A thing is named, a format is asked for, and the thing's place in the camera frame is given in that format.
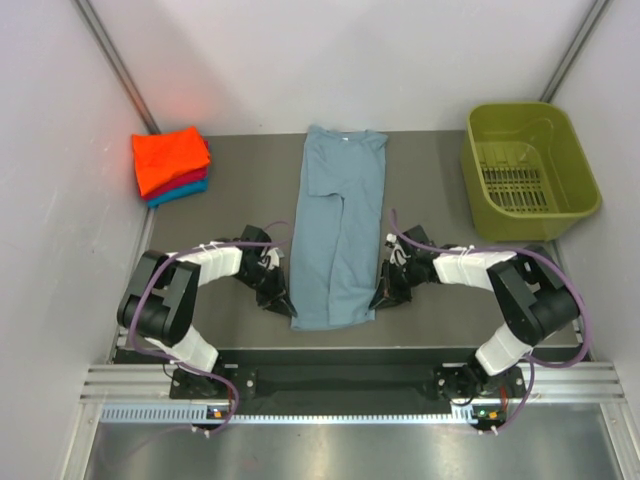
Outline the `grey blue t shirt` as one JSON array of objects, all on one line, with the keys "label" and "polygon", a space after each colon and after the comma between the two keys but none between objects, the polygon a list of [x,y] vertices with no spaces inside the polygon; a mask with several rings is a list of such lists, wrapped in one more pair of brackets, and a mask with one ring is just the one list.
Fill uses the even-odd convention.
[{"label": "grey blue t shirt", "polygon": [[375,317],[387,140],[374,131],[308,130],[289,266],[294,330]]}]

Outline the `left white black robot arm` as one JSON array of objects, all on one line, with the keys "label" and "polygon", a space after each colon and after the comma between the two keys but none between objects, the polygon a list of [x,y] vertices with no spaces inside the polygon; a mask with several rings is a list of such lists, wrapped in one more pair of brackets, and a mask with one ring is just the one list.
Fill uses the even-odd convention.
[{"label": "left white black robot arm", "polygon": [[198,290],[221,278],[234,278],[255,292],[257,306],[296,317],[284,270],[283,253],[263,228],[247,225],[233,239],[200,244],[181,253],[148,250],[140,257],[116,311],[116,321],[133,340],[154,345],[176,369],[179,393],[214,398],[226,386],[225,370],[215,364],[218,350],[193,326]]}]

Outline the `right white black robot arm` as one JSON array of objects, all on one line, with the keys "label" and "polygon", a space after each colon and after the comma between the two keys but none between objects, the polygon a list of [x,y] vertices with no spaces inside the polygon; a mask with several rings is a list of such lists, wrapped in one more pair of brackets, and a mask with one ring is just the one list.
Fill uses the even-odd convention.
[{"label": "right white black robot arm", "polygon": [[462,285],[494,294],[504,321],[463,366],[435,372],[438,394],[466,406],[492,394],[521,358],[580,315],[575,296],[547,251],[533,245],[522,251],[436,246],[417,225],[388,234],[371,310],[412,301],[422,284]]}]

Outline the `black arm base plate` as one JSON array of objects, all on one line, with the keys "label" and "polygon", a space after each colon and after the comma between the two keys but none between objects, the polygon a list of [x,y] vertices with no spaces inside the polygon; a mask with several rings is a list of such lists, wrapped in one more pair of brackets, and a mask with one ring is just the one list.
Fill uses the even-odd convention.
[{"label": "black arm base plate", "polygon": [[393,401],[402,395],[425,401],[469,400],[491,396],[510,386],[521,374],[506,373],[481,384],[461,366],[439,365],[432,371],[421,366],[261,366],[225,367],[220,374],[237,388],[243,402],[291,397],[319,402],[322,394],[340,395],[346,403],[363,394],[367,401],[389,393]]}]

